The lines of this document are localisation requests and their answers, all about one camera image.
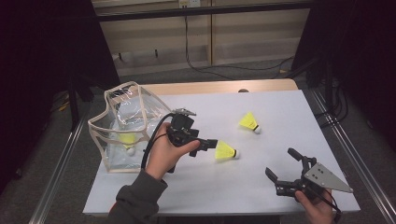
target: gray sleeve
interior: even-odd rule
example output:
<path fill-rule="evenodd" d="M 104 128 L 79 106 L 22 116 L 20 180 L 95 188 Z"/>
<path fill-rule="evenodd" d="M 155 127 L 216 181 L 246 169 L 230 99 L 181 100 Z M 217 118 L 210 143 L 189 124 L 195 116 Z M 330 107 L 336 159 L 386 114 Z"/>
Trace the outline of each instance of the gray sleeve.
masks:
<path fill-rule="evenodd" d="M 166 188 L 164 181 L 141 171 L 132 185 L 120 189 L 106 223 L 149 223 L 158 212 L 157 202 Z"/>

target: yellow shuttlecock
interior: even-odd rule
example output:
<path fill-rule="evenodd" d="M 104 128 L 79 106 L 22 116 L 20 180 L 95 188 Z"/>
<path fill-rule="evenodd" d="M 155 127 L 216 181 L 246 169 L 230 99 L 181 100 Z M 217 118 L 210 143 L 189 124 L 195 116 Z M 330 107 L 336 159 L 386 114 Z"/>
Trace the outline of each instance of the yellow shuttlecock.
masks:
<path fill-rule="evenodd" d="M 260 133 L 262 131 L 262 127 L 257 124 L 256 119 L 251 112 L 248 112 L 240 121 L 239 125 L 249 128 L 254 133 Z"/>
<path fill-rule="evenodd" d="M 239 151 L 233 149 L 223 141 L 218 141 L 215 158 L 216 160 L 238 159 Z"/>
<path fill-rule="evenodd" d="M 135 141 L 134 133 L 119 133 L 119 139 L 122 143 L 124 143 L 128 155 L 133 156 L 134 155 L 133 145 Z"/>

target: power outlet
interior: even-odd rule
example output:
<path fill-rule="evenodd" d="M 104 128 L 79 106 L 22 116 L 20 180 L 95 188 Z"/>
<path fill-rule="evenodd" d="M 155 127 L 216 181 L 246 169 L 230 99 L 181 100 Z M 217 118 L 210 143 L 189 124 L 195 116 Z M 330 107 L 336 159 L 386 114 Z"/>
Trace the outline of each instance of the power outlet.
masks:
<path fill-rule="evenodd" d="M 201 0 L 178 0 L 178 7 L 186 8 L 186 7 L 200 7 Z"/>
<path fill-rule="evenodd" d="M 190 0 L 190 7 L 200 7 L 201 0 Z"/>
<path fill-rule="evenodd" d="M 186 8 L 189 7 L 190 0 L 178 0 L 178 7 L 179 8 Z"/>

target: finger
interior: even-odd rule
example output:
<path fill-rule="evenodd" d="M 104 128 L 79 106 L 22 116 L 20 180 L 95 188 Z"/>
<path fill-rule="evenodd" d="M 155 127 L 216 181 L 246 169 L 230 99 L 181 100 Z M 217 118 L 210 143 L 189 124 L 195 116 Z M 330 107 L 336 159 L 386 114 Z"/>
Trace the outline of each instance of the finger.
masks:
<path fill-rule="evenodd" d="M 323 197 L 329 201 L 332 202 L 332 190 L 331 189 L 325 189 L 325 191 L 323 192 Z"/>
<path fill-rule="evenodd" d="M 166 129 L 167 129 L 169 126 L 171 126 L 171 124 L 168 123 L 168 122 L 162 123 L 161 126 L 160 126 L 160 128 L 158 129 L 157 135 L 166 133 Z"/>
<path fill-rule="evenodd" d="M 315 206 L 309 201 L 309 199 L 301 191 L 297 190 L 295 192 L 295 196 L 297 200 L 300 202 L 300 204 L 303 206 L 303 208 L 305 208 L 306 211 L 312 211 L 312 209 L 315 209 Z"/>
<path fill-rule="evenodd" d="M 189 142 L 188 144 L 182 146 L 182 147 L 177 147 L 177 152 L 179 156 L 183 156 L 184 154 L 191 152 L 193 150 L 195 150 L 196 148 L 198 148 L 198 146 L 200 145 L 200 141 L 199 140 L 194 140 L 192 142 Z"/>

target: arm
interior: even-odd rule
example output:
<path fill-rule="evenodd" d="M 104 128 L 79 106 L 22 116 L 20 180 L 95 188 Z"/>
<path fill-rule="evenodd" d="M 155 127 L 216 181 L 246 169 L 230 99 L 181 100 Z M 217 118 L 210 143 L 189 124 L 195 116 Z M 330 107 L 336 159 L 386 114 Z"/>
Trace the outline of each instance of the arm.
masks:
<path fill-rule="evenodd" d="M 305 194 L 297 190 L 295 193 L 297 200 L 305 209 L 305 215 L 311 224 L 332 224 L 332 208 L 319 200 L 317 202 L 311 202 L 306 198 Z M 332 201 L 332 191 L 327 189 L 323 192 L 323 197 L 331 202 Z"/>
<path fill-rule="evenodd" d="M 108 223 L 149 223 L 149 218 L 158 212 L 158 200 L 167 188 L 162 180 L 168 170 L 174 167 L 184 154 L 195 150 L 199 141 L 185 146 L 175 147 L 167 138 L 164 123 L 157 132 L 160 136 L 151 149 L 146 170 L 142 170 L 131 186 L 124 186 L 117 195 L 117 201 L 111 208 Z"/>

